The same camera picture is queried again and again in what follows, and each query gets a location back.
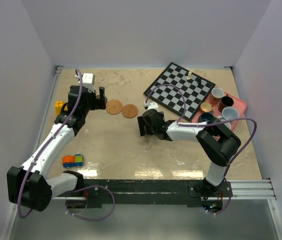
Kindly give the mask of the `dark walnut coaster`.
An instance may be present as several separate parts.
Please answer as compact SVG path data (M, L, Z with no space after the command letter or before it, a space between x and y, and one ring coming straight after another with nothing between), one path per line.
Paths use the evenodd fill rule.
M96 99L100 99L101 97L100 97L100 95L98 94L98 95L96 95Z

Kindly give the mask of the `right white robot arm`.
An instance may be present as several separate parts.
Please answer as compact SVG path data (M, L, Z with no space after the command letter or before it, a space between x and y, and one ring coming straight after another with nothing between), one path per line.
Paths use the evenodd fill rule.
M163 112L155 109L137 117L140 136L156 136L162 141L191 141L200 144L211 161L208 174L203 180L204 192L211 197L221 190L221 183L231 158L241 146L241 140L220 120L197 124L183 124L176 120L166 121Z

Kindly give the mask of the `light wooden coaster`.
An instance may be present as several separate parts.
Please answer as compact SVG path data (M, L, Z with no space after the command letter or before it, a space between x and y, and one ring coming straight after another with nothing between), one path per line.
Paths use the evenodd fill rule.
M134 104L127 104L121 110L122 115L128 119L136 117L138 112L139 110Z

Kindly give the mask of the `small woven rattan coaster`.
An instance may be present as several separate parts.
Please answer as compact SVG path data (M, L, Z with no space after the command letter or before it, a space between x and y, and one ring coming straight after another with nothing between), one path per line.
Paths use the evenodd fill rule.
M117 99L108 101L105 108L106 112L110 115L117 115L122 111L122 109L123 104Z

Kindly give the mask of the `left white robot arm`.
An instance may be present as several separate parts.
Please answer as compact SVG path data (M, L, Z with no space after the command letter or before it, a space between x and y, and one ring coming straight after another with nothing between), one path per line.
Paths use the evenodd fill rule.
M11 203L42 212L52 198L65 192L80 196L85 190L83 176L73 171L47 179L48 173L62 150L78 134L89 111L104 110L107 98L104 87L99 95L86 87L72 85L67 109L56 117L52 129L40 147L20 167L7 172L8 199Z

